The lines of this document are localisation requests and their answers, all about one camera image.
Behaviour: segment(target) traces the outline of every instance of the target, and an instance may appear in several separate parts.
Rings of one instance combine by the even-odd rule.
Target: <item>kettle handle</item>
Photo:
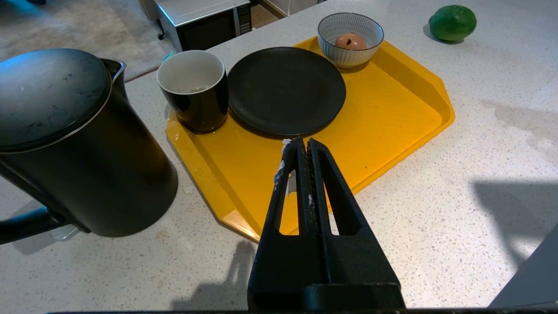
[[[41,193],[37,189],[6,169],[2,164],[0,164],[0,175],[30,193],[38,201],[44,202],[45,198],[40,196]],[[62,215],[43,206],[29,213],[7,220],[0,220],[0,245],[56,229],[69,223]]]

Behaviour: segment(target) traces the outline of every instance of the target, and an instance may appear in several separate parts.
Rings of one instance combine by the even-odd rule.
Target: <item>black plate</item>
[[[345,102],[345,82],[324,57],[294,47],[274,47],[242,58],[228,75],[232,111],[272,135],[316,132]]]

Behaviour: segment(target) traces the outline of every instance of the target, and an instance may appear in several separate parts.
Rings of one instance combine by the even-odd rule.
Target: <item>microwave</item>
[[[205,50],[252,31],[250,0],[155,0],[177,52]]]

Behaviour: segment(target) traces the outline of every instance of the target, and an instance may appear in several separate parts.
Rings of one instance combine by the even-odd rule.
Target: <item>yellow tray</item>
[[[315,37],[295,47],[322,54]],[[455,119],[442,80],[386,41],[370,62],[340,72],[347,87],[343,108],[312,137],[330,149],[353,193]],[[217,219],[258,241],[282,141],[253,134],[231,117],[214,133],[199,135],[171,115],[166,133]],[[297,224],[293,192],[285,198],[280,231],[297,234]]]

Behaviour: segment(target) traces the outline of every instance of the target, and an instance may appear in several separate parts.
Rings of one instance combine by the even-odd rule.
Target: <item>kettle lid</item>
[[[103,62],[81,50],[38,50],[0,63],[0,152],[76,130],[103,106],[111,83]]]

